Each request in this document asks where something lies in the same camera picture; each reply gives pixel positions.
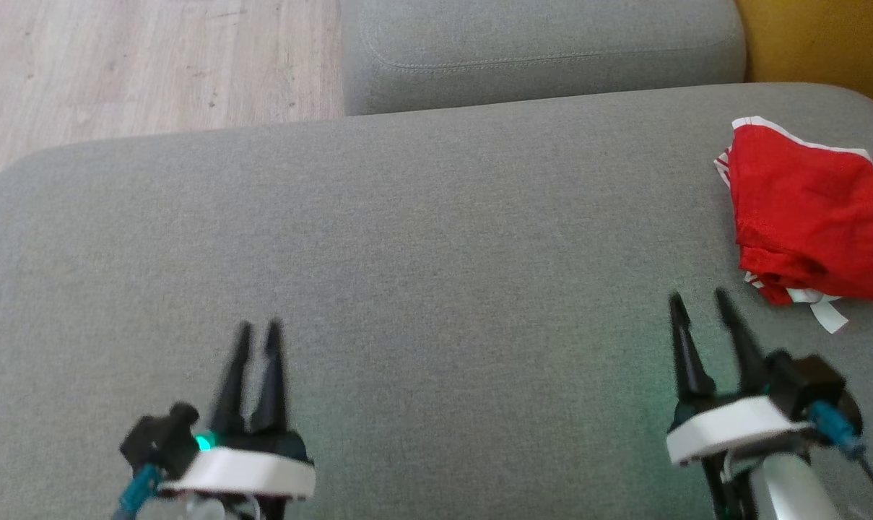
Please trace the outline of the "grey and yellow sofa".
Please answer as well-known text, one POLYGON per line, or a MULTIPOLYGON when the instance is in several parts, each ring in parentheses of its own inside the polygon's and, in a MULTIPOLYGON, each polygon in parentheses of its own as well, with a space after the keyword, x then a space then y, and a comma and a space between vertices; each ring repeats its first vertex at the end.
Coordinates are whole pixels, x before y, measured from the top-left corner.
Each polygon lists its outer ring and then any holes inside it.
POLYGON ((721 391, 713 292, 764 351, 819 353, 873 465, 873 303, 829 334, 737 269, 713 165, 763 116, 873 158, 873 102, 723 84, 86 142, 0 173, 0 520, 110 520, 118 447, 207 417, 274 317, 316 495, 285 520, 713 520, 670 464, 669 296, 721 391))

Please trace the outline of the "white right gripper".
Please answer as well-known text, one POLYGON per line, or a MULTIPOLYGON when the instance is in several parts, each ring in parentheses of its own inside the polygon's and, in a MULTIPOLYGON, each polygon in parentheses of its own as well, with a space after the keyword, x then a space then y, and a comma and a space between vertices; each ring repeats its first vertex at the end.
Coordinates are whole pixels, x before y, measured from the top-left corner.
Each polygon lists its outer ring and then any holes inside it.
MULTIPOLYGON (((714 290, 714 296, 739 366, 739 393, 765 393, 770 376, 753 333, 725 289, 714 290)), ((813 427, 809 421, 791 420, 768 396, 737 399, 697 412, 694 406, 707 404, 716 397, 716 382, 705 372, 690 331, 690 316, 678 292, 670 296, 669 315, 680 402, 674 406, 673 420, 665 438, 671 464, 681 467, 720 452, 746 448, 813 427)))

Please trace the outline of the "yellow sofa backrest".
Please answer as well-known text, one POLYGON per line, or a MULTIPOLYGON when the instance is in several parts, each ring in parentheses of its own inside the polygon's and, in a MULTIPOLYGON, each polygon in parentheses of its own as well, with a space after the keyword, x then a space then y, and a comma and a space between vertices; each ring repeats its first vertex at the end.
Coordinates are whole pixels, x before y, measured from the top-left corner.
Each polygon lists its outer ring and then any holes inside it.
POLYGON ((833 85, 873 100, 873 0, 734 0, 749 82, 833 85))

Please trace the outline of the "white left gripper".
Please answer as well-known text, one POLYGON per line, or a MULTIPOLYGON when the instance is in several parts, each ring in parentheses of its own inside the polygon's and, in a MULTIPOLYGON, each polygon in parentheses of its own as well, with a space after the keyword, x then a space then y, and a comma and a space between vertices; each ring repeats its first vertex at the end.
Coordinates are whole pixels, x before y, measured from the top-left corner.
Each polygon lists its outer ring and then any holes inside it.
POLYGON ((295 500, 314 496, 317 481, 314 461, 308 457, 301 435, 285 432, 287 391, 281 321, 271 321, 268 328, 260 398, 251 414, 251 432, 261 435, 216 435, 245 431, 241 405, 251 343, 252 325, 242 321, 214 399, 211 432, 193 437, 198 453, 182 476, 159 484, 160 493, 253 495, 295 500))

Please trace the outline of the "grey sofa seat cushion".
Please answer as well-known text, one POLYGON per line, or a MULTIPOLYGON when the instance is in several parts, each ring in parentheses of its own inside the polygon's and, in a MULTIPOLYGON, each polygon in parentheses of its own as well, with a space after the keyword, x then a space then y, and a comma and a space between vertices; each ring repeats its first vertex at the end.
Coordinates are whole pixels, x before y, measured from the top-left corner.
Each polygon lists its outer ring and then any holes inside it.
POLYGON ((342 0, 348 116, 745 79, 734 0, 342 0))

